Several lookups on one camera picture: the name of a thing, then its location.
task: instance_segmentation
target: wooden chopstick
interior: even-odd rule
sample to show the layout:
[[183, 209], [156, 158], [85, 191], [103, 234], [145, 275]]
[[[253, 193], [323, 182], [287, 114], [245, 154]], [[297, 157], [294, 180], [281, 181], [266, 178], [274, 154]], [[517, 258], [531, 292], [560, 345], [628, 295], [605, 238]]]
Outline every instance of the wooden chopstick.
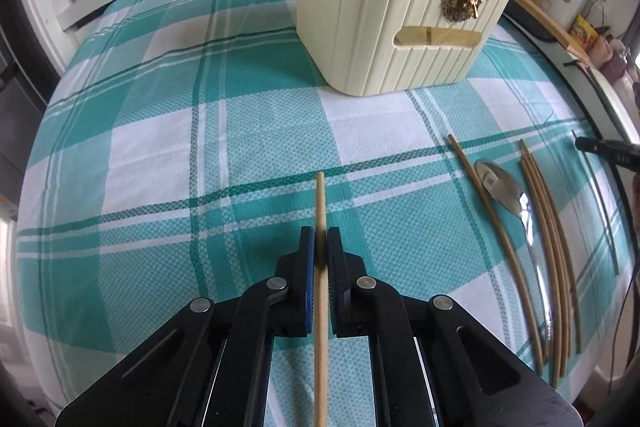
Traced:
[[566, 279], [569, 285], [569, 292], [571, 295], [572, 305], [574, 308], [575, 352], [579, 354], [582, 352], [582, 321], [580, 319], [580, 299], [578, 298], [578, 290], [575, 286], [574, 262], [571, 259], [571, 252], [569, 251], [569, 245], [566, 240], [564, 228], [562, 227], [562, 221], [560, 221], [558, 208], [554, 203], [554, 199], [551, 195], [551, 190], [549, 190], [549, 186], [546, 184], [546, 181], [542, 175], [542, 172], [540, 171], [540, 166], [538, 165], [538, 162], [536, 162], [536, 159], [533, 157], [533, 155], [530, 153], [526, 143], [524, 143], [524, 140], [520, 140], [520, 148], [524, 153], [524, 155], [527, 158], [531, 159], [531, 162], [534, 166], [534, 170], [535, 172], [537, 172], [538, 178], [542, 182], [543, 188], [546, 193], [546, 198], [549, 202], [551, 213], [553, 214], [554, 220], [556, 222], [556, 228], [558, 229], [558, 233], [560, 236], [560, 243], [562, 246], [561, 253], [562, 253], [562, 258], [564, 260], [564, 268], [566, 269], [566, 275], [567, 275]]
[[469, 160], [466, 158], [465, 153], [460, 148], [460, 145], [453, 138], [453, 135], [449, 134], [447, 136], [453, 150], [456, 152], [460, 163], [465, 168], [466, 174], [471, 178], [472, 183], [476, 187], [476, 191], [482, 200], [482, 204], [489, 214], [489, 218], [494, 226], [495, 232], [500, 239], [500, 243], [502, 245], [502, 249], [504, 250], [505, 256], [507, 257], [507, 261], [511, 267], [511, 273], [513, 275], [513, 280], [515, 282], [516, 288], [518, 290], [518, 295], [520, 296], [520, 301], [522, 302], [522, 311], [524, 312], [525, 320], [527, 321], [527, 329], [529, 330], [529, 336], [531, 337], [531, 345], [533, 348], [534, 355], [534, 364], [536, 368], [536, 373], [538, 375], [542, 375], [542, 369], [544, 367], [544, 362], [542, 359], [542, 346], [540, 344], [540, 334], [538, 333], [538, 322], [536, 320], [536, 314], [533, 309], [533, 302], [531, 301], [531, 295], [529, 294], [529, 287], [527, 286], [527, 280], [524, 278], [524, 274], [522, 272], [522, 266], [520, 265], [520, 260], [518, 256], [513, 250], [513, 246], [511, 245], [511, 241], [507, 236], [507, 233], [504, 230], [500, 219], [498, 219], [498, 214], [495, 212], [494, 206], [491, 204], [489, 200], [489, 196], [487, 195], [486, 190], [482, 186], [482, 182], [478, 177], [478, 173], [472, 167]]
[[[574, 130], [572, 130], [571, 133], [574, 135], [574, 139], [577, 138]], [[600, 200], [602, 213], [604, 214], [605, 225], [607, 227], [607, 232], [609, 232], [609, 245], [611, 247], [611, 261], [613, 263], [613, 273], [616, 276], [618, 276], [620, 275], [620, 268], [618, 267], [618, 254], [616, 253], [616, 240], [615, 240], [615, 237], [613, 236], [611, 221], [609, 219], [609, 213], [607, 212], [607, 204], [604, 201], [604, 196], [602, 195], [602, 191], [600, 190], [600, 184], [598, 183], [598, 179], [596, 178], [596, 173], [593, 171], [593, 167], [591, 166], [591, 162], [589, 161], [589, 157], [587, 156], [587, 153], [582, 151], [582, 156], [584, 158], [584, 162], [587, 164], [587, 168], [589, 169], [589, 175], [593, 180], [593, 184], [596, 186], [596, 192], [598, 194], [598, 199]]]
[[532, 200], [533, 210], [538, 216], [538, 227], [542, 234], [543, 250], [545, 251], [546, 268], [549, 273], [549, 286], [551, 293], [551, 320], [553, 324], [553, 369], [551, 376], [551, 387], [556, 389], [560, 382], [560, 367], [562, 359], [562, 304], [560, 298], [560, 288], [558, 284], [558, 270], [554, 256], [554, 248], [549, 235], [548, 225], [543, 210], [542, 198], [540, 197], [540, 188], [533, 178], [532, 166], [523, 158], [520, 165], [524, 172], [525, 181], [529, 187], [529, 196]]
[[329, 389], [329, 276], [326, 267], [324, 173], [316, 173], [316, 262], [314, 265], [314, 426], [326, 427]]
[[551, 209], [550, 209], [551, 203], [548, 201], [548, 198], [546, 197], [542, 176], [539, 174], [539, 171], [536, 169], [536, 161], [530, 153], [529, 155], [525, 153], [524, 159], [528, 163], [531, 169], [531, 174], [536, 184], [536, 189], [539, 192], [540, 205], [542, 206], [542, 218], [545, 222], [545, 226], [548, 228], [548, 231], [549, 231], [553, 260], [556, 265], [556, 273], [558, 275], [558, 291], [560, 294], [560, 317], [561, 317], [560, 324], [562, 328], [560, 377], [564, 377], [564, 374], [566, 373], [566, 365], [569, 359], [569, 355], [571, 353], [571, 349], [570, 349], [571, 322], [569, 321], [569, 297], [567, 292], [566, 270], [564, 269], [564, 258], [561, 251], [562, 246], [560, 243], [560, 235], [558, 233], [558, 230], [556, 230], [556, 223], [553, 218], [553, 213], [551, 212]]

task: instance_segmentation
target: tablecloth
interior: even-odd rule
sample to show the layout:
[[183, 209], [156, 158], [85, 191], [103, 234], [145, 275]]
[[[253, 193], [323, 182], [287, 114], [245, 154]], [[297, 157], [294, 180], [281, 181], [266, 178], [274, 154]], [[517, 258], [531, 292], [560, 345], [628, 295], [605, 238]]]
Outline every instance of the tablecloth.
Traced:
[[[615, 277], [571, 135], [593, 131], [559, 73], [502, 19], [465, 80], [353, 98], [324, 82], [295, 14], [296, 0], [117, 0], [78, 50], [39, 129], [18, 219], [26, 340], [53, 407], [190, 299], [233, 298], [272, 275], [313, 223], [319, 170], [328, 224], [370, 275], [415, 298], [452, 295], [532, 365], [510, 270], [449, 133], [472, 162], [520, 180], [520, 138], [540, 163], [578, 278], [585, 350], [572, 343], [559, 388], [573, 399], [612, 330], [631, 247], [609, 168], [592, 158]], [[534, 281], [520, 223], [497, 210]], [[311, 342], [276, 340], [266, 425], [310, 425]], [[329, 396], [332, 426], [374, 424], [366, 339], [331, 339]]]

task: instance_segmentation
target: black cable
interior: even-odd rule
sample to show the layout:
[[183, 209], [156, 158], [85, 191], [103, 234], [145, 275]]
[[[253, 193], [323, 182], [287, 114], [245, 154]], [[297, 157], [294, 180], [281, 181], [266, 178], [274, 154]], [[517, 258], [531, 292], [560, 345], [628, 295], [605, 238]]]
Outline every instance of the black cable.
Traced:
[[[638, 288], [634, 291], [634, 309], [640, 310], [640, 293]], [[631, 342], [629, 342], [629, 352], [626, 356], [626, 367], [628, 368], [631, 361], [638, 350], [638, 331], [640, 330], [640, 313], [634, 313], [633, 323], [631, 324]]]
[[591, 13], [591, 9], [593, 8], [593, 5], [596, 4], [599, 0], [594, 0], [591, 4], [589, 4], [589, 9], [587, 10], [587, 15], [584, 16], [584, 18], [586, 19], [589, 14]]
[[[616, 332], [613, 334], [613, 346], [611, 347], [611, 370], [609, 371], [609, 390], [607, 392], [607, 396], [611, 394], [611, 386], [613, 384], [613, 367], [616, 361], [616, 340], [618, 338], [618, 330], [620, 329], [620, 320], [622, 320], [622, 312], [625, 309], [626, 298], [628, 298], [631, 288], [636, 286], [634, 281], [636, 280], [636, 276], [638, 275], [639, 269], [640, 269], [640, 260], [636, 259], [634, 270], [631, 273], [631, 280], [629, 281], [629, 286], [626, 288], [625, 298], [622, 301], [622, 306], [620, 306], [620, 313], [618, 314], [618, 321], [616, 323]], [[634, 306], [634, 312], [636, 312], [637, 309], [638, 307]]]
[[[572, 60], [571, 62], [564, 63], [563, 66], [565, 66], [565, 67], [575, 66], [577, 68], [578, 67], [577, 64], [578, 64], [578, 60]], [[613, 127], [616, 128], [616, 131], [618, 131], [618, 134], [620, 134], [620, 136], [622, 136], [622, 139], [625, 141], [625, 143], [631, 143], [631, 140], [630, 140], [628, 134], [626, 133], [625, 129], [622, 127], [622, 123], [620, 122], [620, 119], [618, 118], [618, 115], [615, 114], [615, 112], [613, 111], [613, 109], [611, 108], [611, 106], [609, 104], [609, 101], [607, 100], [607, 96], [600, 89], [600, 86], [598, 85], [598, 81], [596, 80], [596, 77], [593, 75], [593, 71], [591, 71], [591, 68], [587, 68], [586, 71], [582, 70], [581, 68], [579, 68], [579, 69], [584, 73], [584, 76], [587, 77], [587, 80], [591, 84], [591, 87], [596, 92], [596, 96], [598, 97], [598, 100], [600, 100], [600, 103], [602, 104], [602, 107], [604, 108], [605, 112], [607, 113], [607, 116], [609, 117], [609, 120], [613, 124]]]

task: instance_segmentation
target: wooden board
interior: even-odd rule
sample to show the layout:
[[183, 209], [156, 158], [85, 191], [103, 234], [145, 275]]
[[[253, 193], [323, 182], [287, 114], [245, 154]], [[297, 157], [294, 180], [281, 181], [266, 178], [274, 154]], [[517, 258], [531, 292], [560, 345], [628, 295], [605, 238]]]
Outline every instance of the wooden board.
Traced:
[[482, 41], [482, 33], [455, 28], [405, 26], [394, 39], [396, 46], [456, 46], [475, 48]]
[[546, 13], [540, 6], [535, 4], [532, 0], [514, 0], [520, 6], [522, 6], [530, 15], [532, 15], [538, 22], [540, 22], [557, 40], [560, 45], [571, 54], [574, 54], [580, 60], [585, 61], [591, 65], [591, 60], [587, 52], [580, 47], [575, 39], [569, 35], [569, 33], [562, 28], [562, 26], [556, 22], [548, 13]]
[[[477, 18], [452, 22], [442, 0], [298, 0], [296, 27], [330, 86], [371, 96], [464, 78], [508, 1], [482, 0]], [[432, 31], [396, 46], [408, 26]]]

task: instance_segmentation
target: checkered fabric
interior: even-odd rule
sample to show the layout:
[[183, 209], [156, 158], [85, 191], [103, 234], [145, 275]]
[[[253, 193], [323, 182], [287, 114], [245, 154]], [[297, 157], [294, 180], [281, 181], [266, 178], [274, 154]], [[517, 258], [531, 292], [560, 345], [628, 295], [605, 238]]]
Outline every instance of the checkered fabric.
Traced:
[[[117, 0], [80, 47], [38, 132], [18, 221], [20, 307], [50, 402], [74, 399], [190, 299], [271, 276], [313, 224], [319, 170], [328, 225], [370, 275], [419, 299], [452, 295], [532, 365], [513, 278], [449, 133], [472, 162], [521, 180], [520, 138], [540, 163], [578, 278], [584, 350], [572, 343], [559, 388], [573, 399], [632, 254], [609, 168], [592, 158], [615, 277], [571, 130], [593, 133], [558, 72], [503, 19], [462, 82], [352, 98], [324, 82], [295, 13], [296, 0]], [[535, 288], [521, 224], [497, 212]], [[276, 341], [267, 425], [311, 424], [312, 358], [311, 337]], [[374, 425], [365, 339], [330, 341], [329, 417]]]

